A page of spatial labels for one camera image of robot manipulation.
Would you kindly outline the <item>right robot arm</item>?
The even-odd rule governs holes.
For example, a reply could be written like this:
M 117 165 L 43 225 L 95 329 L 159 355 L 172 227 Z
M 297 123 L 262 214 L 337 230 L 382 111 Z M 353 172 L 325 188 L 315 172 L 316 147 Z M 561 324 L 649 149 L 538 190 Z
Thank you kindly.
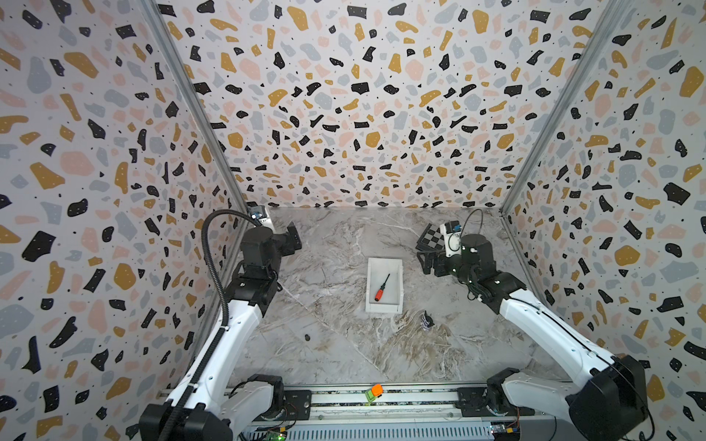
M 642 422 L 653 422 L 643 365 L 591 342 L 520 279 L 499 270 L 483 235 L 463 234 L 456 222 L 429 228 L 417 241 L 417 260 L 425 274 L 453 277 L 470 300 L 520 328 L 569 378 L 547 380 L 508 367 L 486 381 L 484 392 L 461 390 L 462 411 L 505 416 L 533 410 L 570 422 L 586 440 L 625 440 Z

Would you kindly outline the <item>red black screwdriver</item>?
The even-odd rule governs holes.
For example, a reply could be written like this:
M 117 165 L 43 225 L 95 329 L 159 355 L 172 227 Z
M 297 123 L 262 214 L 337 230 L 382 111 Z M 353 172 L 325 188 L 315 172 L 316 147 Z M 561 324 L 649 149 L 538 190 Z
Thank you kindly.
M 386 288 L 386 284 L 391 276 L 391 273 L 389 273 L 386 278 L 384 279 L 384 282 L 381 284 L 380 288 L 378 288 L 375 296 L 374 296 L 374 301 L 379 302 L 382 299 L 382 296 L 384 295 L 384 290 Z

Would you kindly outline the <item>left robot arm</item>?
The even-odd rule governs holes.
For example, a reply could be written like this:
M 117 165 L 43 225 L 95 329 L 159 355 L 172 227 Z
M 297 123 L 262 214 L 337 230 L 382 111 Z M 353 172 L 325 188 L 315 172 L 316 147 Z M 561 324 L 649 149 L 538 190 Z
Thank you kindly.
M 294 224 L 283 233 L 269 225 L 246 231 L 243 259 L 224 290 L 228 312 L 167 400 L 146 407 L 139 421 L 143 440 L 235 440 L 256 419 L 281 417 L 281 377 L 257 374 L 234 388 L 229 381 L 247 340 L 281 289 L 281 260 L 302 247 Z

